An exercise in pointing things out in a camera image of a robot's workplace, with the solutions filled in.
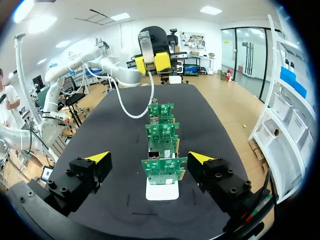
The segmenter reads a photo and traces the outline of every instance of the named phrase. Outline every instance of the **green circuit board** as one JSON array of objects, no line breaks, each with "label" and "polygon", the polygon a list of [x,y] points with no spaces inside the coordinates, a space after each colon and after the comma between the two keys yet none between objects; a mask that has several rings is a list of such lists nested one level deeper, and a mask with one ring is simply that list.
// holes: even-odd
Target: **green circuit board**
[{"label": "green circuit board", "polygon": [[174,115],[171,110],[175,107],[173,103],[150,104],[148,106],[149,120],[151,124],[174,123]]},{"label": "green circuit board", "polygon": [[172,158],[179,148],[179,136],[175,135],[179,126],[179,123],[145,125],[149,151],[159,152],[160,158]]},{"label": "green circuit board", "polygon": [[169,159],[178,152],[179,142],[178,135],[168,141],[151,141],[149,142],[149,150],[150,152],[159,152],[159,156],[162,159]]},{"label": "green circuit board", "polygon": [[150,185],[174,184],[180,181],[186,170],[187,157],[142,160],[142,165]]},{"label": "green circuit board", "polygon": [[168,141],[175,138],[176,129],[179,129],[180,123],[161,123],[145,125],[146,135],[149,142]]}]

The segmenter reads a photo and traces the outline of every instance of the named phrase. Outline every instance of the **wooden floor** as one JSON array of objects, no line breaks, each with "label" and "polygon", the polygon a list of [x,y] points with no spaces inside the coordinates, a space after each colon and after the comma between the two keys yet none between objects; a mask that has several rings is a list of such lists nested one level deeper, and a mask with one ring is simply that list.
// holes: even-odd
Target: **wooden floor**
[{"label": "wooden floor", "polygon": [[[235,82],[228,83],[220,80],[220,75],[217,74],[200,75],[199,77],[185,76],[183,81],[186,82],[186,80],[189,81],[189,84],[194,84],[197,87],[218,116],[242,160],[249,180],[252,182],[252,191],[256,192],[262,187],[265,176],[261,163],[248,144],[248,137],[259,118],[263,103]],[[154,82],[156,85],[161,84],[158,76],[154,76]],[[144,83],[150,83],[149,77],[141,79],[141,84]],[[99,83],[91,85],[89,87],[90,94],[83,98],[78,106],[94,109],[106,96],[103,93],[106,89]],[[7,163],[4,173],[8,178],[9,187],[20,180],[25,180],[23,177],[17,179],[17,172],[8,165]],[[29,178],[39,177],[42,172],[32,162],[29,162],[27,170],[25,174]],[[273,221],[274,213],[271,211],[263,220],[264,230],[267,230]]]}]

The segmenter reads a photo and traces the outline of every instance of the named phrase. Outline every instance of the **black mat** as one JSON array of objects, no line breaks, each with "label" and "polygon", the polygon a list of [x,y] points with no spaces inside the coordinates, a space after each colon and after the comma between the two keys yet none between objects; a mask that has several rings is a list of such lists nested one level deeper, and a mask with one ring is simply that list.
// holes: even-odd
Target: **black mat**
[{"label": "black mat", "polygon": [[[147,107],[151,87],[122,89],[123,104],[137,115]],[[189,151],[222,157],[233,171],[247,179],[244,166],[218,117],[192,85],[155,87],[159,103],[174,103],[180,129],[180,157]],[[183,240],[210,239],[222,233],[229,216],[211,197],[202,194],[187,171],[179,182],[179,198],[173,201],[146,200],[146,174],[141,160],[148,158],[145,132],[148,117],[129,118],[117,92],[109,93],[88,116],[64,150],[51,177],[63,174],[69,161],[110,151],[113,169],[96,195],[89,195],[69,218],[102,232],[140,238],[174,237]]]}]

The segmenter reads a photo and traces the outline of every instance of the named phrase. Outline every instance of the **fire extinguisher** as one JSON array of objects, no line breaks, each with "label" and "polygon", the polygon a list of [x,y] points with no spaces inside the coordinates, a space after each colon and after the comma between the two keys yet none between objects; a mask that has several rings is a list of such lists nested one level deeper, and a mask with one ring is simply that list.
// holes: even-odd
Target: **fire extinguisher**
[{"label": "fire extinguisher", "polygon": [[225,76],[225,80],[230,83],[231,82],[231,77],[232,77],[232,70],[228,68],[227,74]]}]

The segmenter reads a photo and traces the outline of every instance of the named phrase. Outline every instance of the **yellow triangle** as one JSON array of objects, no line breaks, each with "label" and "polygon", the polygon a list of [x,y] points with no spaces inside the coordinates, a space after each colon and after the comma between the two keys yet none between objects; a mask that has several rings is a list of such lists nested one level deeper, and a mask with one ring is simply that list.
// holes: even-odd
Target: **yellow triangle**
[{"label": "yellow triangle", "polygon": [[212,160],[216,159],[216,158],[205,156],[205,155],[193,152],[193,151],[190,151],[189,153],[192,154],[202,165],[204,164],[204,162],[206,162],[210,159],[212,159]]},{"label": "yellow triangle", "polygon": [[105,151],[105,152],[99,153],[97,155],[88,156],[85,159],[90,159],[91,161],[95,161],[96,163],[98,163],[101,159],[103,159],[109,153],[110,153],[109,151]]}]

